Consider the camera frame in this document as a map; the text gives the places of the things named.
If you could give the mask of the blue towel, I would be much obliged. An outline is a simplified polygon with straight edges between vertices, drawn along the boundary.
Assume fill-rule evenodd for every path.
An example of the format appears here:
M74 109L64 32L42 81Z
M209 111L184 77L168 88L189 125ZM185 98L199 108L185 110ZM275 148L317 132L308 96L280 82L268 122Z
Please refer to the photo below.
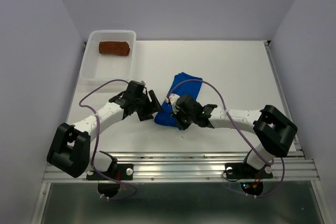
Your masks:
M200 77L191 76L185 72L181 72L175 75L172 85L169 89L169 92L172 89L174 89L179 83L186 81L186 80L203 80L203 79ZM179 96L188 94L192 96L194 99L196 99L200 92L201 86L202 86L202 83L200 81L186 82L184 84L179 85L177 88L175 88L173 93ZM154 123L161 125L161 126L175 127L180 130L181 128L177 125L175 118L171 116L172 111L173 111L172 106L167 104L165 101L163 101L161 106L164 112L158 112L156 114L154 118Z

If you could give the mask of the brown towel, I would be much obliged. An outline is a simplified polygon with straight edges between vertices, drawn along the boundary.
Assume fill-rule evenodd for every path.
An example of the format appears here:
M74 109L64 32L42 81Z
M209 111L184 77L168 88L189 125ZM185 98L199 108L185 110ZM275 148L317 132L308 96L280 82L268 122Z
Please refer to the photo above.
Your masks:
M99 53L102 55L128 56L130 46L126 41L101 41Z

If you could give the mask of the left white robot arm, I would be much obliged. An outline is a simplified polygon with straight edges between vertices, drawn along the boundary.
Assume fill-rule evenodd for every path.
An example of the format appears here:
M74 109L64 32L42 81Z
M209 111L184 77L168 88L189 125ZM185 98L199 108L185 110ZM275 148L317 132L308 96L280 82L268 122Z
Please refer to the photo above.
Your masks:
M94 171L106 179L117 179L117 159L106 152L91 151L91 142L99 141L103 131L133 113L140 121L146 121L162 110L153 90L147 90L142 82L130 81L126 90L109 99L101 109L92 109L87 118L74 124L60 124L47 154L47 162L74 178Z

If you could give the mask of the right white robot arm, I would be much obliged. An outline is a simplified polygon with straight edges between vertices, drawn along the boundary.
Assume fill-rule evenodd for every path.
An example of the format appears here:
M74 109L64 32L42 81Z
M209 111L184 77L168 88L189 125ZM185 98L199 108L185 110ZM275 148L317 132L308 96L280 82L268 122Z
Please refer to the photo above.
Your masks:
M167 98L172 106L172 117L181 130L191 124L211 129L236 129L255 134L260 143L251 148L239 170L253 177L275 158L286 157L297 134L297 126L272 105L261 110L227 110L215 104L202 106L192 96L172 94Z

